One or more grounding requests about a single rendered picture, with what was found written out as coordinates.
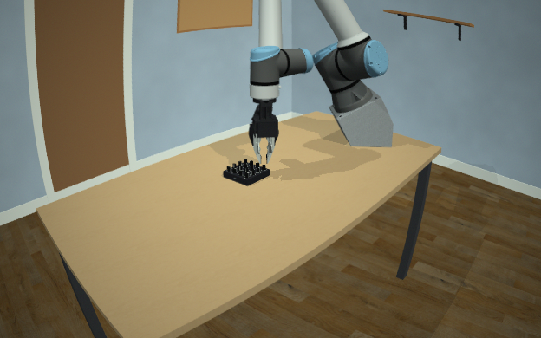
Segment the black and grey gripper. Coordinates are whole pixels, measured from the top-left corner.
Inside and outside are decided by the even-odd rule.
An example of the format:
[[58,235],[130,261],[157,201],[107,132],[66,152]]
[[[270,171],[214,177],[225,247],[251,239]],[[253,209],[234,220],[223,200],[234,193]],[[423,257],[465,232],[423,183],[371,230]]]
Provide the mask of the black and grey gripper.
[[[272,106],[273,106],[273,103],[276,102],[276,99],[263,101],[263,100],[258,100],[258,99],[253,98],[253,102],[259,104],[258,105],[259,112],[258,114],[254,114],[253,116],[253,122],[255,120],[255,131],[254,131],[254,124],[252,122],[249,128],[249,137],[250,137],[254,152],[257,156],[257,160],[259,161],[260,164],[261,164],[261,154],[260,154],[261,149],[260,149],[259,143],[261,141],[261,138],[266,138],[268,141],[268,146],[267,146],[268,152],[266,154],[266,162],[268,164],[271,159],[271,155],[274,151],[277,137],[279,135],[278,119],[276,115],[273,115],[272,113]],[[269,102],[269,104],[264,104],[267,102]],[[261,108],[262,108],[262,118],[261,118]],[[266,108],[267,108],[267,119],[266,119]],[[260,116],[259,116],[259,113],[260,113]],[[272,118],[271,118],[271,115],[272,115]],[[271,149],[271,143],[272,143],[273,149]]]

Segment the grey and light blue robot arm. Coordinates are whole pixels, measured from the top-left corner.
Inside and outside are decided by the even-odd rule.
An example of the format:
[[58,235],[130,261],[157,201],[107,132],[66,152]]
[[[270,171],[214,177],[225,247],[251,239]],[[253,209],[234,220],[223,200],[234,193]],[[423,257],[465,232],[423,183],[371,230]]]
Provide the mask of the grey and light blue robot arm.
[[373,94],[361,79],[384,75],[388,54],[361,30],[344,0],[314,1],[338,42],[312,55],[307,49],[282,49],[281,0],[259,0],[259,47],[251,50],[250,97],[277,98],[279,78],[309,73],[315,64],[331,92],[335,111],[346,113],[370,101]]

